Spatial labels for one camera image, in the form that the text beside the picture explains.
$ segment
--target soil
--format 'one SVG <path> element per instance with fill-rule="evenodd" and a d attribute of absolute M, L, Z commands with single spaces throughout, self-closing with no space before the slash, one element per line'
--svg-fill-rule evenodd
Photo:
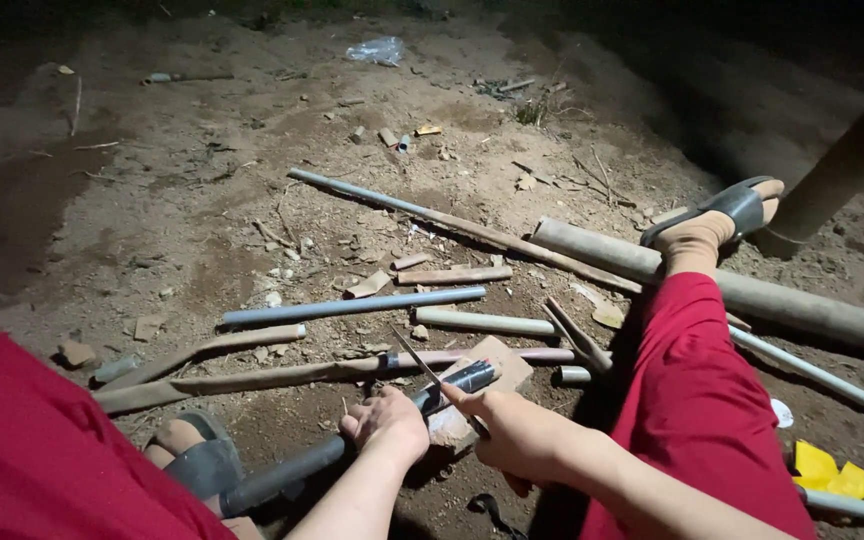
<path fill-rule="evenodd" d="M 864 109 L 864 93 L 708 29 L 677 33 L 686 37 L 670 39 L 662 60 L 650 47 L 663 37 L 648 25 L 637 30 L 637 49 L 633 39 L 570 30 L 551 15 L 543 21 L 470 9 L 440 20 L 332 9 L 286 12 L 264 30 L 242 24 L 254 16 L 247 9 L 175 12 L 137 23 L 110 11 L 102 24 L 75 35 L 0 43 L 0 58 L 18 74 L 6 80 L 0 70 L 0 329 L 78 385 L 88 385 L 102 361 L 135 352 L 148 362 L 211 337 L 222 313 L 261 307 L 270 289 L 286 305 L 335 300 L 339 284 L 416 251 L 434 255 L 425 269 L 488 265 L 489 255 L 503 253 L 396 212 L 384 222 L 390 227 L 369 227 L 380 208 L 294 182 L 285 176 L 290 167 L 516 236 L 552 216 L 635 241 L 644 214 L 694 204 L 724 184 L 772 174 L 793 185 Z M 344 58 L 347 47 L 380 36 L 406 44 L 398 68 Z M 685 53 L 702 40 L 716 47 Z M 662 71 L 663 62 L 675 69 Z M 59 66 L 76 74 L 61 74 Z M 307 76 L 277 80 L 282 70 Z M 154 71 L 231 71 L 235 78 L 139 85 Z M 76 77 L 81 104 L 78 132 L 70 137 Z M 527 78 L 535 82 L 517 100 L 480 95 L 473 85 Z M 541 99 L 559 81 L 568 89 L 553 95 L 539 125 L 518 123 L 515 114 L 526 100 Z M 348 97 L 365 103 L 338 104 Z M 360 125 L 366 137 L 354 144 L 349 135 Z M 443 133 L 413 135 L 408 153 L 385 148 L 376 137 L 383 127 L 401 136 L 423 125 L 441 126 Z M 77 149 L 111 142 L 117 144 Z M 440 159 L 443 151 L 453 158 Z M 576 165 L 575 158 L 597 172 L 595 156 L 613 196 L 621 193 L 636 207 L 608 204 L 605 187 Z M 513 161 L 556 176 L 558 186 L 540 182 L 517 190 L 522 170 Z M 267 251 L 256 219 L 305 242 L 301 260 L 282 249 Z M 488 284 L 485 300 L 461 310 L 542 318 L 541 302 L 553 295 L 595 338 L 613 340 L 611 330 L 589 317 L 589 301 L 570 289 L 575 277 L 503 255 L 514 276 Z M 864 193 L 793 260 L 769 259 L 743 244 L 724 266 L 864 307 Z M 278 268 L 301 276 L 319 267 L 305 278 L 268 275 Z M 632 299 L 588 286 L 630 308 Z M 381 294 L 412 291 L 388 285 Z M 157 313 L 168 317 L 158 336 L 135 341 L 136 319 Z M 752 322 L 758 334 L 775 330 Z M 408 313 L 309 321 L 307 338 L 261 367 L 330 361 L 335 351 L 388 341 L 390 324 L 406 330 Z M 70 336 L 90 344 L 99 359 L 78 371 L 59 367 L 50 358 Z M 471 348 L 480 338 L 431 328 L 422 347 Z M 788 333 L 768 339 L 864 387 L 861 353 L 849 357 Z M 541 344 L 503 340 L 510 347 Z M 617 362 L 631 361 L 621 346 L 613 349 Z M 850 460 L 864 468 L 863 410 L 795 374 L 751 361 L 769 392 L 795 414 L 795 423 L 779 431 L 786 445 L 807 440 L 840 465 Z M 182 376 L 258 367 L 244 351 L 192 365 Z M 399 383 L 422 382 L 415 375 Z M 333 430 L 344 401 L 363 399 L 369 388 L 310 384 L 201 397 L 115 422 L 141 445 L 163 417 L 207 409 L 229 426 L 246 468 L 256 469 Z M 602 418 L 621 389 L 558 388 L 551 369 L 540 367 L 525 394 L 606 427 Z M 595 410 L 599 398 L 612 408 Z M 533 537 L 574 535 L 584 508 L 570 494 L 516 498 L 498 473 L 467 456 L 448 478 L 403 487 L 393 536 L 500 538 L 485 516 L 465 508 L 482 492 L 497 497 L 505 518 L 531 528 Z M 259 521 L 269 534 L 282 534 L 301 517 L 301 506 L 263 510 Z M 823 538 L 864 538 L 864 523 L 817 521 L 817 527 Z"/>

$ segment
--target slipper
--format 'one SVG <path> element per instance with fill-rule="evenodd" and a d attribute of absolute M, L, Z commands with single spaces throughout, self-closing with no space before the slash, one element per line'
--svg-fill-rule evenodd
<path fill-rule="evenodd" d="M 210 413 L 190 409 L 174 417 L 191 424 L 203 442 L 180 453 L 165 466 L 166 474 L 184 485 L 200 501 L 237 485 L 245 476 L 232 437 Z"/>
<path fill-rule="evenodd" d="M 727 215 L 735 223 L 735 234 L 727 242 L 738 242 L 746 236 L 758 231 L 765 226 L 765 215 L 762 211 L 762 196 L 752 189 L 763 182 L 774 180 L 771 176 L 756 176 L 743 179 L 735 185 L 729 186 L 713 195 L 710 199 L 702 202 L 697 207 L 657 223 L 642 232 L 638 243 L 645 247 L 652 247 L 659 233 L 675 227 L 693 217 L 698 217 L 708 211 L 718 211 Z"/>

